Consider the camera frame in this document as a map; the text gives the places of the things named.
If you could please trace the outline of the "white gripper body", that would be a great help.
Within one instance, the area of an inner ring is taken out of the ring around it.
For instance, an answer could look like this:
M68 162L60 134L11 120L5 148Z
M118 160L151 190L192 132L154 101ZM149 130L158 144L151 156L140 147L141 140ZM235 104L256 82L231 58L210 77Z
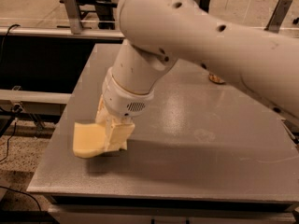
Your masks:
M117 117L140 116L154 97L154 92L139 95L122 88L114 79L112 69L107 70L103 85L102 96L107 111Z

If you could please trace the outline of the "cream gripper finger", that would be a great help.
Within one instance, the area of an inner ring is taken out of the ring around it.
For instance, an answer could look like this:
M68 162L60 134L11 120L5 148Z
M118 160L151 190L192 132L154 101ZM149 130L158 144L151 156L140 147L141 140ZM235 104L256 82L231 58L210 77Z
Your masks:
M135 129L131 118L109 116L106 123L105 152L127 149L127 140Z
M95 122L97 124L105 124L107 122L107 118L108 118L108 111L105 106L103 96L100 96Z

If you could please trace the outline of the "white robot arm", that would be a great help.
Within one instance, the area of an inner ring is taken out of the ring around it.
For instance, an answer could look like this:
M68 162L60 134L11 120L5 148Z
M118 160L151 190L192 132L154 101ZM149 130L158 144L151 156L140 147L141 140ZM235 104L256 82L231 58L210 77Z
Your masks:
M193 0L119 0L125 39L104 79L96 122L108 144L133 131L133 104L153 97L158 79L181 59L198 64L293 124L299 123L299 42L219 20Z

